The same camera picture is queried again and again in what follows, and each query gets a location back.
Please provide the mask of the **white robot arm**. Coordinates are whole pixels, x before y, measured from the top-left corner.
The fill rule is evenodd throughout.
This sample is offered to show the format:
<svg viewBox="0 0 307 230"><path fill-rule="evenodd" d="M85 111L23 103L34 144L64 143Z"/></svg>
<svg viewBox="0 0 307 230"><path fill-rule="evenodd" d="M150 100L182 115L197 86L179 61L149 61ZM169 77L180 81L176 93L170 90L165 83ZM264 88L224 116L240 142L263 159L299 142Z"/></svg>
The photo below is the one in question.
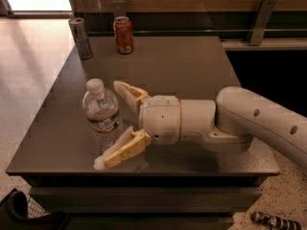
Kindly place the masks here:
<svg viewBox="0 0 307 230"><path fill-rule="evenodd" d="M150 145L181 142L214 152L242 152L254 137L307 169L307 118L245 88L228 86L212 101L152 97L122 81L113 86L138 115L140 129L128 128L96 158L98 171L131 159Z"/></svg>

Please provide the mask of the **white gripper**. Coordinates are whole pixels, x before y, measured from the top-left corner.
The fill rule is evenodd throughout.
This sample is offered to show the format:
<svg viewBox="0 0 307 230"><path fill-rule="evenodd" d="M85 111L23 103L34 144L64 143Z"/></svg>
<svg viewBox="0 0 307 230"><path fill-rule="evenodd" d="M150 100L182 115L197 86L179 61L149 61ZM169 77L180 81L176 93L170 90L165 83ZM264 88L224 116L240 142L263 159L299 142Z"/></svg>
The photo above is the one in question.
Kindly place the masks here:
<svg viewBox="0 0 307 230"><path fill-rule="evenodd" d="M151 96L143 89L116 80L115 92L139 114L142 129L134 131L130 126L113 146L94 160L97 171L109 169L143 152L151 143L173 145L179 139L180 101L175 96Z"/></svg>

